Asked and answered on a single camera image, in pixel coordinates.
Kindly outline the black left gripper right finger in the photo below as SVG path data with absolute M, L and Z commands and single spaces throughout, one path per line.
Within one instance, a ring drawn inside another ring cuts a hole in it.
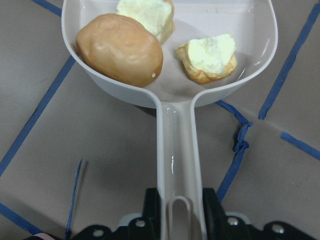
M 213 188 L 202 189 L 207 238 L 209 240 L 313 240 L 283 221 L 271 221 L 258 229 L 238 213 L 226 213 Z

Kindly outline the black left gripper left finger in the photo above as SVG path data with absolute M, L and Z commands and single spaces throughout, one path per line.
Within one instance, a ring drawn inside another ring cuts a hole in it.
M 160 197 L 156 188 L 145 191 L 142 214 L 115 231 L 104 225 L 90 225 L 73 237 L 74 240 L 159 240 L 161 232 Z

